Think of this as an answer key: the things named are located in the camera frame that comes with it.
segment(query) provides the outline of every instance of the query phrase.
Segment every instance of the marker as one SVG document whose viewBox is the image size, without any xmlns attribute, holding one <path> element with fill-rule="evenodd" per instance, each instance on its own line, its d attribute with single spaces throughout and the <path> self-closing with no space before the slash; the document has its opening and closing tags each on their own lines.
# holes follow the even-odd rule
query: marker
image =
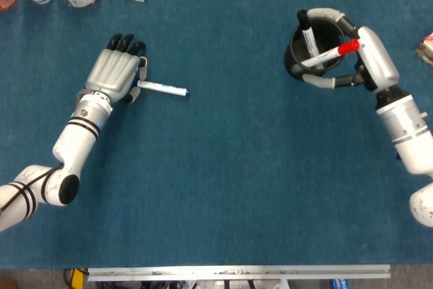
<svg viewBox="0 0 433 289">
<path fill-rule="evenodd" d="M 317 57 L 313 57 L 311 59 L 307 59 L 301 62 L 303 66 L 311 68 L 318 64 L 322 64 L 324 62 L 330 61 L 332 59 L 341 57 L 342 55 L 346 55 L 350 52 L 357 51 L 359 49 L 359 41 L 351 40 L 346 42 L 345 44 L 341 44 L 338 47 L 330 49 L 329 51 L 323 52 L 319 54 Z"/>
<path fill-rule="evenodd" d="M 187 96 L 189 93 L 186 88 L 178 88 L 163 84 L 151 83 L 149 81 L 138 81 L 137 86 L 145 89 L 151 89 L 152 91 L 161 91 L 163 93 L 169 93 L 179 96 Z"/>
<path fill-rule="evenodd" d="M 310 20 L 306 14 L 305 9 L 302 9 L 298 12 L 298 20 L 300 29 L 302 30 L 302 34 L 304 35 L 306 48 L 309 51 L 310 58 L 317 57 L 320 52 L 319 49 L 317 49 L 316 39 L 314 37 L 313 29 L 311 28 Z M 318 64 L 316 67 L 316 69 L 323 68 L 323 64 Z"/>
</svg>

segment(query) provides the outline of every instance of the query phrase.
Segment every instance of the black stripe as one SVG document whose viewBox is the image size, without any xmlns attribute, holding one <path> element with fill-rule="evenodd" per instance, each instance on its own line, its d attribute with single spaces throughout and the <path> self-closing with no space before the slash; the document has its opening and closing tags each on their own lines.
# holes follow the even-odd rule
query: black stripe
<svg viewBox="0 0 433 289">
<path fill-rule="evenodd" d="M 24 183 L 19 182 L 19 181 L 15 181 L 15 183 L 19 183 L 19 184 L 21 184 L 22 186 L 26 186 Z M 31 216 L 31 215 L 33 215 L 33 213 L 34 213 L 35 210 L 36 210 L 36 198 L 35 198 L 35 195 L 33 194 L 33 191 L 32 191 L 31 188 L 28 189 L 28 193 L 30 193 L 30 196 L 32 197 L 32 202 L 33 202 L 32 213 L 30 213 L 30 216 Z"/>
<path fill-rule="evenodd" d="M 89 123 L 92 127 L 94 127 L 97 130 L 98 134 L 101 133 L 101 129 L 95 123 L 93 123 L 90 120 L 87 120 L 86 118 L 83 118 L 82 116 L 73 116 L 72 118 L 70 118 L 69 121 L 71 121 L 71 120 L 82 120 L 82 121 L 85 121 L 85 122 Z"/>
<path fill-rule="evenodd" d="M 92 134 L 95 136 L 95 138 L 97 140 L 97 134 L 96 134 L 96 132 L 93 129 L 89 128 L 87 125 L 82 125 L 81 123 L 72 122 L 72 121 L 69 121 L 68 124 L 69 125 L 79 125 L 80 127 L 83 127 L 84 129 L 89 130 L 90 132 L 92 132 Z"/>
<path fill-rule="evenodd" d="M 248 285 L 250 286 L 250 289 L 256 289 L 256 285 L 254 284 L 254 281 L 248 280 Z"/>
<path fill-rule="evenodd" d="M 15 185 L 15 184 L 12 184 L 12 183 L 9 183 L 8 185 L 13 186 L 14 188 L 18 189 L 18 191 L 21 190 L 21 188 L 20 188 L 18 185 Z M 28 201 L 28 198 L 27 198 L 26 192 L 21 192 L 21 194 L 22 194 L 22 196 L 24 196 L 24 199 L 25 199 L 26 204 L 27 204 L 26 216 L 24 217 L 24 219 L 25 219 L 25 218 L 27 218 L 28 213 L 30 212 L 30 202 Z"/>
<path fill-rule="evenodd" d="M 43 180 L 42 188 L 41 188 L 41 196 L 42 196 L 42 199 L 43 199 L 46 203 L 48 203 L 48 201 L 47 201 L 47 198 L 45 197 L 45 188 L 47 187 L 47 182 L 48 182 L 48 179 L 49 179 L 50 176 L 51 176 L 51 175 L 47 175 L 47 176 L 46 176 L 46 178 Z"/>
</svg>

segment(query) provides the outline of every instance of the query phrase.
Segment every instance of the silver robotic hand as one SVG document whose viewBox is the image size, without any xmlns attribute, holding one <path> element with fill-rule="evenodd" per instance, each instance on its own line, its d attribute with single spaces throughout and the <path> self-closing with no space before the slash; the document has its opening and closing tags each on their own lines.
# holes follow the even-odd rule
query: silver robotic hand
<svg viewBox="0 0 433 289">
<path fill-rule="evenodd" d="M 326 17 L 353 39 L 358 39 L 357 73 L 333 79 L 304 75 L 304 81 L 318 87 L 334 88 L 364 84 L 376 94 L 376 112 L 388 130 L 406 169 L 412 174 L 433 178 L 433 136 L 412 95 L 400 89 L 398 71 L 378 36 L 368 27 L 356 27 L 345 14 L 331 8 L 308 11 L 309 17 Z M 433 227 L 433 183 L 412 194 L 412 215 L 422 224 Z"/>
<path fill-rule="evenodd" d="M 86 82 L 86 95 L 53 147 L 60 161 L 55 168 L 26 167 L 13 182 L 0 186 L 0 231 L 29 217 L 40 202 L 64 206 L 71 203 L 80 185 L 83 165 L 110 113 L 121 99 L 134 102 L 140 88 L 131 85 L 139 72 L 147 71 L 143 42 L 134 43 L 133 35 L 117 34 L 102 50 Z"/>
</svg>

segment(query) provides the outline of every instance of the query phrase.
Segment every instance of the black pen holder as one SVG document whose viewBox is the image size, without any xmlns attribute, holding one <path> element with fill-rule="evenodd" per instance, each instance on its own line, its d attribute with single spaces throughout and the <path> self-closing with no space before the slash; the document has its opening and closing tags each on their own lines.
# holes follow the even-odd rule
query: black pen holder
<svg viewBox="0 0 433 289">
<path fill-rule="evenodd" d="M 333 49 L 346 42 L 341 28 L 332 20 L 327 18 L 310 18 L 310 25 L 316 39 L 317 49 L 319 53 Z M 309 51 L 306 47 L 302 30 L 298 25 L 290 37 L 289 45 L 284 52 L 284 66 L 292 77 L 302 81 L 303 74 L 314 74 L 322 76 L 329 69 L 337 66 L 343 57 L 335 58 L 324 62 L 322 69 L 315 69 L 303 66 L 302 61 L 310 58 Z"/>
</svg>

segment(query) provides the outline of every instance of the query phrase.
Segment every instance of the black cable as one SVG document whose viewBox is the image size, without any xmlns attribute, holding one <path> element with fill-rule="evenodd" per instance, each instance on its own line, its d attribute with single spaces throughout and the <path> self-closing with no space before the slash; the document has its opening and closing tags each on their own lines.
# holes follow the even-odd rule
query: black cable
<svg viewBox="0 0 433 289">
<path fill-rule="evenodd" d="M 71 289 L 74 289 L 74 287 L 72 287 L 72 282 L 74 281 L 74 274 L 75 274 L 75 269 L 73 269 L 72 273 L 70 274 L 70 287 L 71 287 Z"/>
<path fill-rule="evenodd" d="M 1 207 L 1 212 L 3 212 L 4 210 L 6 210 L 8 208 L 8 206 L 10 206 L 12 204 L 12 202 L 14 202 L 16 200 L 16 198 L 18 196 L 20 196 L 20 194 L 24 193 L 24 191 L 29 190 L 30 191 L 30 186 L 32 186 L 33 184 L 35 184 L 37 181 L 39 181 L 40 179 L 46 177 L 46 176 L 51 176 L 51 174 L 53 174 L 56 170 L 60 169 L 60 167 L 62 167 L 63 164 L 58 165 L 57 167 L 53 167 L 52 169 L 49 169 L 48 171 L 46 171 L 45 173 L 39 175 L 36 179 L 33 179 L 32 181 L 28 182 L 26 185 L 24 185 L 20 191 L 16 192 L 15 195 L 10 198 L 9 201 L 6 202 L 6 204 L 4 204 Z"/>
<path fill-rule="evenodd" d="M 84 269 L 76 269 L 76 270 L 81 272 L 82 274 L 89 275 L 89 272 Z"/>
<path fill-rule="evenodd" d="M 68 269 L 63 270 L 63 280 L 65 281 L 65 285 L 67 285 L 68 288 L 70 288 L 68 278 L 66 277 L 68 271 L 69 271 Z"/>
</svg>

